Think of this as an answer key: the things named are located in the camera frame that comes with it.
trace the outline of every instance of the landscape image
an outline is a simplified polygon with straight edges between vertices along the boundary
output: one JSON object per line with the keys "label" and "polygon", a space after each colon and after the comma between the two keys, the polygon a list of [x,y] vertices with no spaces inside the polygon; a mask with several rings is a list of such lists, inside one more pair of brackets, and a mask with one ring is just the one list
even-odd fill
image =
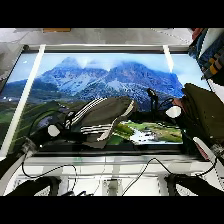
{"label": "landscape image", "polygon": [[[21,56],[0,95],[0,144],[4,141],[34,59],[32,54]],[[193,74],[187,69],[189,66],[176,66],[175,70],[174,66],[171,72],[162,54],[44,54],[13,143],[20,144],[34,119],[48,110],[66,111],[95,98],[129,96],[137,102],[139,111],[149,111],[148,88],[156,92],[159,103],[170,97],[180,98],[183,96],[181,89],[186,83],[185,76],[192,76],[194,84],[197,82],[195,70]],[[54,112],[44,114],[33,130],[46,125],[55,115]],[[118,124],[108,144],[119,144],[123,139],[135,144],[182,141],[180,131],[175,127],[165,128],[155,123],[136,124],[132,121]]]}

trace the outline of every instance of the red object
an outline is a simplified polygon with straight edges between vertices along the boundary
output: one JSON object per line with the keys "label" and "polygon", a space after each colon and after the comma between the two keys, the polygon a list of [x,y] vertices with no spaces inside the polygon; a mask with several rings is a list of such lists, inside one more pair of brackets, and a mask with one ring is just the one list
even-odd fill
{"label": "red object", "polygon": [[196,28],[194,30],[194,33],[192,34],[192,39],[195,40],[197,38],[197,36],[202,32],[204,28]]}

